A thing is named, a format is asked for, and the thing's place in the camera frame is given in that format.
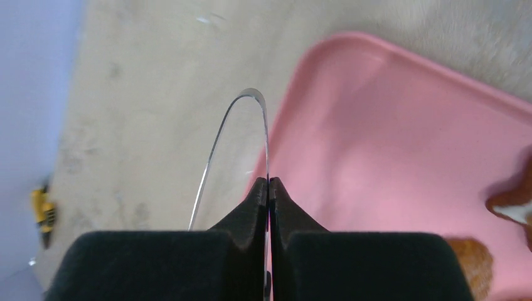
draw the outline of gray floor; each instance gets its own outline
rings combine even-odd
[[[532,100],[532,3],[498,0],[94,0],[52,186],[60,218],[35,272],[96,229],[185,229],[231,99],[255,87],[270,122],[301,55],[366,31]],[[198,226],[229,212],[261,148],[258,107],[231,116]]]

